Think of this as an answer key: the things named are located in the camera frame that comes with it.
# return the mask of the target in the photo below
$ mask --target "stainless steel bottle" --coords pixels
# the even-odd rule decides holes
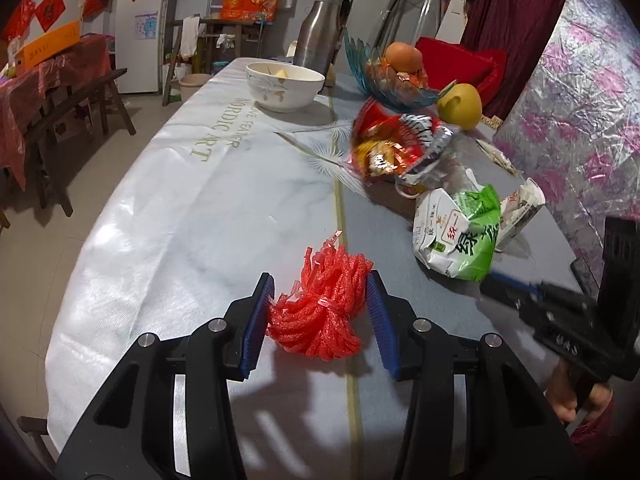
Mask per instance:
[[[302,22],[293,64],[326,76],[335,54],[340,27],[338,16],[342,0],[315,0]]]

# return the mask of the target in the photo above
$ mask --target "tiled floor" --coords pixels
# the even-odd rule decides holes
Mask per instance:
[[[5,202],[11,227],[0,233],[0,403],[12,422],[19,415],[47,416],[44,357],[66,283],[82,243],[114,188],[149,140],[178,109],[158,96],[126,96],[138,131],[131,137],[117,114],[110,136],[76,136],[58,145],[68,165],[74,214],[57,203],[45,210],[34,194],[14,191]]]

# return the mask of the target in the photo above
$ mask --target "silver floral plastic sheet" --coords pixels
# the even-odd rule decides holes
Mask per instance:
[[[602,275],[607,215],[640,221],[640,34],[618,0],[566,0],[494,137],[545,193],[577,256]]]

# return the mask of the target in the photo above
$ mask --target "trash can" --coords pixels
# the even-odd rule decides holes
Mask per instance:
[[[180,78],[182,102],[195,94],[209,79],[211,79],[209,74],[189,74]]]

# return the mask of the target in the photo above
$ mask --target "bowl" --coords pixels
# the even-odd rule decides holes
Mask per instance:
[[[276,77],[284,69],[287,77]],[[324,85],[321,73],[276,61],[249,63],[245,70],[251,97],[272,112],[293,112],[311,104]]]
[[[350,38],[344,31],[344,49],[351,73],[365,94],[371,95],[387,108],[400,113],[411,112],[436,103],[456,81],[452,81],[442,90],[421,89],[409,81],[401,81],[398,74],[389,66],[383,69],[380,52],[371,48],[362,40]]]

